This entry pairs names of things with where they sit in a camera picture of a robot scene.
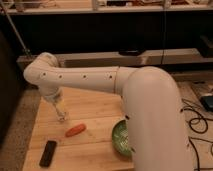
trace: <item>remote control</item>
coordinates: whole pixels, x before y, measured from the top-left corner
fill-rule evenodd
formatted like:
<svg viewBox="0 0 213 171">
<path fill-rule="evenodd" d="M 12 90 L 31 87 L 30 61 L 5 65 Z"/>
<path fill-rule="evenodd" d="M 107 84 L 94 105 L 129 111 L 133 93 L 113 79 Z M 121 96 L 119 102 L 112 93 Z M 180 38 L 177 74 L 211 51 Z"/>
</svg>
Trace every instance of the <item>remote control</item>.
<svg viewBox="0 0 213 171">
<path fill-rule="evenodd" d="M 42 154 L 39 165 L 41 167 L 49 167 L 56 148 L 56 141 L 47 141 L 44 152 Z"/>
</svg>

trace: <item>table surface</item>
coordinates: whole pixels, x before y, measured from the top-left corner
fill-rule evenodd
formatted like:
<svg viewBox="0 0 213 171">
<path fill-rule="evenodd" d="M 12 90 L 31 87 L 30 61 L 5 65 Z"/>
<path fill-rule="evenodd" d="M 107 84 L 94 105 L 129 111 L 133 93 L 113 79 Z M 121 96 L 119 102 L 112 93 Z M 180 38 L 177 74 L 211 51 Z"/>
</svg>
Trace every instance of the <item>table surface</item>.
<svg viewBox="0 0 213 171">
<path fill-rule="evenodd" d="M 178 86 L 183 98 L 199 103 L 189 83 L 178 83 Z M 62 90 L 68 118 L 59 123 L 55 109 L 41 99 L 23 171 L 134 170 L 131 159 L 118 154 L 111 143 L 113 126 L 124 119 L 120 96 L 72 88 Z M 210 113 L 203 114 L 213 118 Z M 194 115 L 186 113 L 186 119 L 191 117 Z M 86 131 L 66 138 L 65 132 L 80 123 L 87 125 Z M 204 135 L 195 134 L 190 129 L 188 133 L 193 137 L 213 140 L 213 124 L 209 124 L 209 131 Z M 39 161 L 48 140 L 57 141 L 58 146 L 51 166 L 43 169 Z M 199 151 L 201 167 L 213 167 L 210 144 L 196 140 L 194 143 Z"/>
</svg>

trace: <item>carrot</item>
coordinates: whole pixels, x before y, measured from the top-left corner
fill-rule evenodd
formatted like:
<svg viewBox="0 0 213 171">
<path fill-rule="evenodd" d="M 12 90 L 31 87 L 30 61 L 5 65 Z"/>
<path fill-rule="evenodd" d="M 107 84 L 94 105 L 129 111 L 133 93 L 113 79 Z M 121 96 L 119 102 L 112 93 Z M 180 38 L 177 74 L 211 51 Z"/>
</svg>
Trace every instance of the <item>carrot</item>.
<svg viewBox="0 0 213 171">
<path fill-rule="evenodd" d="M 85 124 L 79 124 L 74 126 L 73 128 L 69 129 L 66 133 L 65 136 L 66 137 L 72 137 L 74 135 L 77 135 L 81 132 L 83 132 L 86 129 L 86 125 Z"/>
</svg>

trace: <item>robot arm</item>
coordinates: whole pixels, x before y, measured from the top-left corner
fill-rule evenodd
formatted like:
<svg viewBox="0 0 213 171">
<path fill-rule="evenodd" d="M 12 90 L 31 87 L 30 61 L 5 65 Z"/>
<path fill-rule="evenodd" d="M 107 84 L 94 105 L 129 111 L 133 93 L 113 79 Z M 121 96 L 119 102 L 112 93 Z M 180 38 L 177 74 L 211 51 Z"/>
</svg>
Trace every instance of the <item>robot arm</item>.
<svg viewBox="0 0 213 171">
<path fill-rule="evenodd" d="M 122 95 L 136 171 L 193 171 L 178 87 L 155 67 L 59 68 L 57 59 L 41 54 L 24 71 L 27 81 L 60 108 L 60 86 Z"/>
<path fill-rule="evenodd" d="M 25 79 L 38 86 L 45 100 L 56 108 L 59 120 L 65 119 L 60 86 L 122 94 L 122 88 L 135 68 L 60 68 L 50 53 L 39 55 L 24 71 Z"/>
</svg>

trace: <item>cable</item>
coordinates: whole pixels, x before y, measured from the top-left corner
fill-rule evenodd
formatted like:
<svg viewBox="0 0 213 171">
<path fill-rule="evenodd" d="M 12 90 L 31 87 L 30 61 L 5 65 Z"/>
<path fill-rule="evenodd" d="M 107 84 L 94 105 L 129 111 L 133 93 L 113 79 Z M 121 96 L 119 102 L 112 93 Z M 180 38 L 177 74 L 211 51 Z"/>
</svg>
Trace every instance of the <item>cable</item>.
<svg viewBox="0 0 213 171">
<path fill-rule="evenodd" d="M 161 61 L 160 64 L 163 65 L 163 60 L 164 60 L 164 55 L 165 55 L 165 48 L 166 48 L 166 26 L 167 26 L 167 18 L 166 18 L 166 11 L 164 10 L 164 28 L 163 28 L 163 52 L 162 52 L 162 57 L 161 57 Z"/>
<path fill-rule="evenodd" d="M 207 118 L 204 118 L 203 115 L 201 113 L 199 113 L 198 111 L 196 111 L 195 109 L 193 108 L 184 108 L 185 111 L 192 111 L 194 112 L 195 114 L 197 114 L 198 117 L 196 118 L 192 118 L 190 119 L 188 122 L 188 125 L 189 127 L 191 128 L 191 130 L 193 130 L 194 132 L 196 132 L 197 134 L 205 134 L 208 129 L 209 129 L 209 126 L 208 126 L 208 122 L 207 122 Z M 196 130 L 193 128 L 193 125 L 197 125 L 198 123 L 200 123 L 200 121 L 203 121 L 205 123 L 205 129 L 204 130 Z"/>
<path fill-rule="evenodd" d="M 190 101 L 190 100 L 187 100 L 187 99 L 182 99 L 182 101 L 183 101 L 184 104 L 187 105 L 187 106 L 185 106 L 185 107 L 183 108 L 183 110 L 192 111 L 192 112 L 194 112 L 194 113 L 197 115 L 197 117 L 192 118 L 192 119 L 190 119 L 189 121 L 187 121 L 187 123 L 188 123 L 190 129 L 191 129 L 192 131 L 194 131 L 195 133 L 198 133 L 198 134 L 204 134 L 204 133 L 206 133 L 206 132 L 208 131 L 208 128 L 209 128 L 208 122 L 207 122 L 207 121 L 213 121 L 213 119 L 204 117 L 199 111 L 197 111 L 197 110 L 195 109 L 195 108 L 199 108 L 199 109 L 201 109 L 201 110 L 204 110 L 200 105 L 198 105 L 198 104 L 196 104 L 196 103 L 194 103 L 194 102 L 192 102 L 192 101 Z M 199 124 L 201 121 L 203 121 L 203 122 L 205 123 L 205 129 L 204 129 L 204 130 L 200 131 L 200 130 L 196 130 L 195 128 L 193 128 L 193 125 L 197 125 L 197 124 Z M 211 143 L 211 146 L 210 146 L 210 153 L 211 153 L 212 157 L 213 157 L 213 141 L 206 140 L 206 139 L 202 139 L 202 138 L 189 137 L 189 142 L 190 142 L 192 148 L 193 148 L 194 151 L 195 151 L 195 155 L 196 155 L 196 159 L 197 159 L 197 168 L 194 169 L 194 170 L 196 170 L 196 171 L 201 171 L 201 170 L 213 170 L 213 167 L 212 167 L 212 168 L 201 168 L 201 167 L 200 167 L 199 153 L 198 153 L 198 150 L 197 150 L 197 148 L 196 148 L 196 146 L 195 146 L 195 144 L 193 143 L 192 140 L 198 140 L 198 141 L 203 141 L 203 142 Z"/>
<path fill-rule="evenodd" d="M 191 146 L 193 147 L 193 149 L 195 151 L 195 155 L 196 155 L 196 158 L 197 158 L 197 170 L 200 171 L 200 158 L 199 158 L 197 148 L 195 147 L 194 143 L 192 142 L 192 140 L 190 138 L 189 138 L 189 142 L 190 142 Z"/>
</svg>

